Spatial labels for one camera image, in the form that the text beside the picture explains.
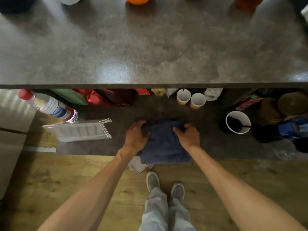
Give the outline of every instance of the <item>blue towel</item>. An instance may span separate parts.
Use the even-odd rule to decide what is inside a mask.
[[[151,135],[144,149],[139,152],[141,163],[176,164],[190,161],[191,157],[180,144],[174,127],[184,131],[184,121],[163,120],[142,126],[142,133],[150,132]]]

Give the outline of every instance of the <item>forearm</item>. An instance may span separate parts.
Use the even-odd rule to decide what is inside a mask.
[[[38,229],[39,231],[97,230],[113,192],[134,153],[120,149],[83,189],[61,205]]]
[[[199,147],[189,150],[241,231],[306,230],[269,198],[225,170]]]

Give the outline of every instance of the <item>orange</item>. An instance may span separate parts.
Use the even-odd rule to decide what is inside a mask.
[[[143,5],[147,3],[149,0],[126,0],[134,5]]]

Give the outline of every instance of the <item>shoe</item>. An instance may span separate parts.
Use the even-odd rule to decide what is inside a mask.
[[[147,174],[147,187],[148,187],[150,193],[152,192],[152,190],[155,187],[160,188],[159,178],[158,178],[156,172],[154,172],[154,171],[148,172],[148,174]]]
[[[176,182],[171,189],[170,199],[178,199],[180,202],[183,202],[185,196],[185,189],[182,183]]]

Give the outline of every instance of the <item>gray speckled countertop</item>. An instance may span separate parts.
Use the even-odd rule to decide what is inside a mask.
[[[0,15],[0,87],[304,87],[308,33],[288,0],[37,0]]]

